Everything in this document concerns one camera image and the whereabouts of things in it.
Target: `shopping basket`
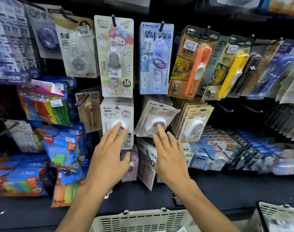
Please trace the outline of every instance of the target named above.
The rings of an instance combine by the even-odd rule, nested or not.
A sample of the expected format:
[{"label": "shopping basket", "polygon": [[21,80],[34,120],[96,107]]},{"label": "shopping basket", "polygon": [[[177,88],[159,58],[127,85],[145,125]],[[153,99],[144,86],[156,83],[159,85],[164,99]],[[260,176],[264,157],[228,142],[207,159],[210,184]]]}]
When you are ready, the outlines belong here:
[{"label": "shopping basket", "polygon": [[185,226],[188,232],[200,232],[187,210],[128,210],[117,215],[96,217],[90,232],[176,232]]},{"label": "shopping basket", "polygon": [[256,209],[243,232],[269,232],[264,216],[275,220],[294,220],[294,208],[289,205],[274,205],[262,201],[256,202]]}]

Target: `cartoon rabbit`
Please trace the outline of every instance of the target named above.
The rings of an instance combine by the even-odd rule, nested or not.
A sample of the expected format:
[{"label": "cartoon rabbit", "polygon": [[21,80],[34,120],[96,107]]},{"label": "cartoon rabbit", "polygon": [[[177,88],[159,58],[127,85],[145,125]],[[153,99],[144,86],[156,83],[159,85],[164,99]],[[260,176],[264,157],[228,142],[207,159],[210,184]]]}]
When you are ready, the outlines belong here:
[{"label": "cartoon rabbit", "polygon": [[125,51],[126,44],[133,44],[133,38],[131,35],[128,34],[127,31],[122,31],[121,27],[113,28],[109,31],[108,35],[117,42],[117,46],[121,53]]}]

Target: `blue bow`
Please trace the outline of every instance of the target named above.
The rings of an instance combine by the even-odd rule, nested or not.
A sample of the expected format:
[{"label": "blue bow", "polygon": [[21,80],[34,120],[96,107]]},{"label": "blue bow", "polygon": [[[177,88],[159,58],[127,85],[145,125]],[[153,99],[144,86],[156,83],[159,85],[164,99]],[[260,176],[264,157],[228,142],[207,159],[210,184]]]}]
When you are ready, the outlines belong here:
[{"label": "blue bow", "polygon": [[122,34],[122,36],[123,36],[124,39],[127,38],[127,31],[122,31],[121,30],[121,27],[117,27],[116,35],[118,35],[118,34]]}]

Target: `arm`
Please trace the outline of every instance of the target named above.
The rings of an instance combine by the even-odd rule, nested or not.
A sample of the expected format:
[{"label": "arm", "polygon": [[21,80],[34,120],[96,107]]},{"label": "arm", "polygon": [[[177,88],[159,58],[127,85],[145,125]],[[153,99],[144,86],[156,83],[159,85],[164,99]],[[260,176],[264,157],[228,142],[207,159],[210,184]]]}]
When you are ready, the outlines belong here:
[{"label": "arm", "polygon": [[127,134],[118,136],[121,122],[108,130],[95,147],[85,182],[76,191],[67,214],[56,232],[89,232],[106,193],[117,184],[130,166],[130,153],[120,161],[121,145]]},{"label": "arm", "polygon": [[223,215],[200,191],[188,174],[183,145],[161,125],[160,137],[153,134],[157,148],[155,170],[159,177],[184,203],[202,232],[239,232],[238,228]]}]

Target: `black shelf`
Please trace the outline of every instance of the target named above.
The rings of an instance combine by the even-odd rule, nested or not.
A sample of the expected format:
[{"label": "black shelf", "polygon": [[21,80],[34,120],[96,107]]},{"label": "black shelf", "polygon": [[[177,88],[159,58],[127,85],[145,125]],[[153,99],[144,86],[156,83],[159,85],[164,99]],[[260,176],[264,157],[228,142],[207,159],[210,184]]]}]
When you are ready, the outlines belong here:
[{"label": "black shelf", "polygon": [[[249,218],[256,200],[294,205],[294,176],[257,175],[249,171],[199,171],[189,169],[207,198],[230,220]],[[54,231],[68,208],[50,208],[52,199],[0,197],[0,230]],[[118,183],[109,199],[104,200],[98,216],[118,214],[124,210],[179,209],[164,183],[155,183],[153,190],[138,179]]]}]

